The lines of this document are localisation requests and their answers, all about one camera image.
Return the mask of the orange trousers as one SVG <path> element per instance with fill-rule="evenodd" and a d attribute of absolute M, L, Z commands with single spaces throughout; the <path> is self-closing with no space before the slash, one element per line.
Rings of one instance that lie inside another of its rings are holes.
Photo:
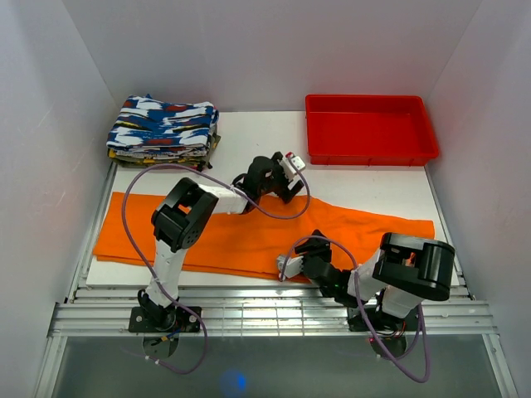
<path fill-rule="evenodd" d="M 155 258 L 155 238 L 151 217 L 162 202 L 161 196 L 115 192 L 110 199 L 99 238 L 93 249 L 88 284 L 147 284 L 150 273 L 144 261 Z M 296 197 L 284 204 L 267 196 L 261 201 L 270 218 L 258 210 L 245 215 L 213 215 L 199 240 L 187 252 L 183 268 L 200 273 L 276 280 L 275 260 L 300 238 L 314 230 L 341 243 L 348 253 L 333 248 L 333 263 L 339 269 L 362 264 L 376 252 L 388 232 L 435 238 L 432 221 L 409 220 L 396 216 L 333 206 L 318 198 L 306 201 Z M 298 218 L 293 215 L 304 204 L 309 209 Z"/>

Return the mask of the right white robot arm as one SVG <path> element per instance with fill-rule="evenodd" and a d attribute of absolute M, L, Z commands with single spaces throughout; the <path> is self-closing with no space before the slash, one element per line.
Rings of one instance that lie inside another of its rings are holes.
<path fill-rule="evenodd" d="M 366 314 L 376 329 L 394 329 L 424 300 L 450 297 L 455 249 L 444 241 L 388 232 L 369 260 L 346 270 L 333 266 L 332 245 L 346 250 L 318 230 L 299 240 L 277 260 L 279 279 L 302 275 L 347 308 L 375 297 Z"/>

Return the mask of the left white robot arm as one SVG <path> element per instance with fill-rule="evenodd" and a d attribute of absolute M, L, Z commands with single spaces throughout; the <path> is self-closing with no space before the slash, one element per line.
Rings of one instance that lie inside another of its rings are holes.
<path fill-rule="evenodd" d="M 243 215 L 255 210 L 260 199 L 270 193 L 289 203 L 308 189 L 302 172 L 301 157 L 274 153 L 271 158 L 258 156 L 247 172 L 229 185 L 214 187 L 181 178 L 152 215 L 155 238 L 155 261 L 149 286 L 139 291 L 138 301 L 145 318 L 158 331 L 167 331 L 177 322 L 174 302 L 183 261 L 215 214 Z"/>

